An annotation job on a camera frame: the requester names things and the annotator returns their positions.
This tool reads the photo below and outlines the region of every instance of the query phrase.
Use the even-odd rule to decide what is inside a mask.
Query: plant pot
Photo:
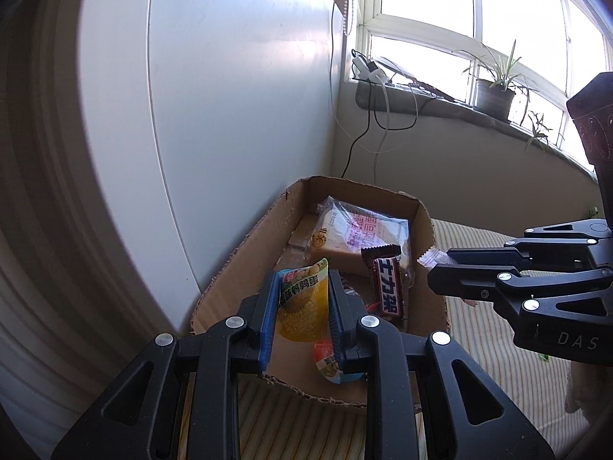
[[[477,95],[474,100],[474,109],[492,116],[500,121],[509,122],[509,110],[515,92],[507,88],[503,90],[500,85],[492,86],[487,79],[477,79]]]

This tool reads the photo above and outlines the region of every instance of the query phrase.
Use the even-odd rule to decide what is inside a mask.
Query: chocolate bar
[[[370,269],[375,296],[382,318],[399,320],[404,315],[399,245],[362,249],[362,259]]]

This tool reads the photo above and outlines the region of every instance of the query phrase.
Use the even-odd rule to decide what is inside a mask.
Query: window sill
[[[356,104],[360,109],[368,110],[369,85],[364,81],[355,81],[354,79],[350,79],[348,82],[357,83]],[[385,112],[385,98],[379,88],[380,85],[373,84],[373,90],[371,93],[372,97],[370,99],[370,109],[376,110],[377,112]],[[413,99],[413,93],[401,88],[389,86],[386,87],[386,90],[387,97],[389,100],[390,112],[415,115],[415,100]],[[498,119],[494,119],[487,114],[483,114],[481,112],[473,110],[468,105],[464,105],[461,103],[452,103],[444,99],[432,98],[428,95],[423,95],[417,92],[415,93],[415,98],[417,100],[419,116],[444,119],[459,119],[461,121],[469,122],[470,124],[474,124],[484,128],[494,129],[507,136],[511,136],[513,138],[517,138],[518,140],[522,140],[525,142],[528,142],[528,140],[530,139],[530,134],[521,129],[519,126],[516,126],[514,124],[508,124],[506,122],[499,121]],[[568,164],[583,171],[584,173],[589,175],[594,182],[597,181],[596,175],[593,172],[581,166],[574,159],[571,159],[564,152],[560,151],[557,147],[546,145],[538,140],[535,140],[533,143],[541,144],[546,152],[555,155],[556,157],[566,161]]]

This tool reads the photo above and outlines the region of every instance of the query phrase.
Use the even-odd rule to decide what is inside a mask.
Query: cardboard box
[[[242,299],[257,293],[270,269],[304,266],[305,249],[317,222],[316,206],[327,196],[411,220],[411,254],[415,284],[405,299],[406,330],[427,336],[435,330],[448,332],[444,298],[428,288],[427,271],[416,259],[434,245],[430,216],[414,197],[346,179],[313,176],[289,187],[256,224],[243,243],[212,280],[192,317],[192,331],[204,332],[219,320],[235,315]],[[344,275],[365,301],[374,301],[368,278]],[[312,356],[313,344],[289,341],[275,334],[267,378],[289,386],[307,398],[328,403],[365,407],[367,384],[333,384],[318,371]],[[419,403],[413,386],[415,403]]]

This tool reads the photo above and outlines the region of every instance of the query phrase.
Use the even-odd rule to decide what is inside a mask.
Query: yellow snack package
[[[279,333],[297,342],[316,342],[328,334],[328,260],[281,270],[277,311]]]

